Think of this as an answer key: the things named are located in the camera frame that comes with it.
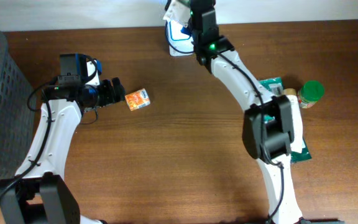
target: white wall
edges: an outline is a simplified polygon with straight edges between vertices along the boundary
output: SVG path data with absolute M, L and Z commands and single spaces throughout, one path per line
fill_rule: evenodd
M 166 0 L 0 0 L 0 30 L 162 26 Z M 220 24 L 358 19 L 358 0 L 217 0 Z

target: plastic crate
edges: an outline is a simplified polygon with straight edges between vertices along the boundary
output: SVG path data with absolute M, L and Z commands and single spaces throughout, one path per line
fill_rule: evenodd
M 30 149 L 34 127 L 34 113 L 26 105 L 33 88 L 7 48 L 0 32 L 0 179 L 14 177 Z

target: wooden table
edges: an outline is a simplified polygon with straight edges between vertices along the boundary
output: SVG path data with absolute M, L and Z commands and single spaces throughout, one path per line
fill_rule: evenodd
M 302 110 L 313 159 L 291 167 L 296 197 L 306 218 L 358 223 L 358 21 L 239 24 L 221 33 L 257 78 L 325 86 L 324 98 Z M 96 124 L 77 128 L 65 181 L 82 214 L 109 223 L 267 216 L 260 169 L 241 141 L 240 106 L 194 57 L 169 56 L 162 27 L 6 35 L 33 86 L 59 74 L 59 54 L 79 52 L 102 61 L 102 78 L 151 97 L 133 112 L 125 103 L 103 108 Z

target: orange and white package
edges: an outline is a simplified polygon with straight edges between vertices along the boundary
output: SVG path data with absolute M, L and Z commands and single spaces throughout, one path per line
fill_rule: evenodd
M 150 99 L 145 89 L 126 95 L 125 100 L 131 111 L 150 105 Z

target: green lid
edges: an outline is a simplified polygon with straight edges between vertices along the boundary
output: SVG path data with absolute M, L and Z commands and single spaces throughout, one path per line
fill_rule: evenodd
M 324 95 L 324 86 L 318 81 L 308 81 L 302 87 L 301 95 L 308 101 L 318 101 Z

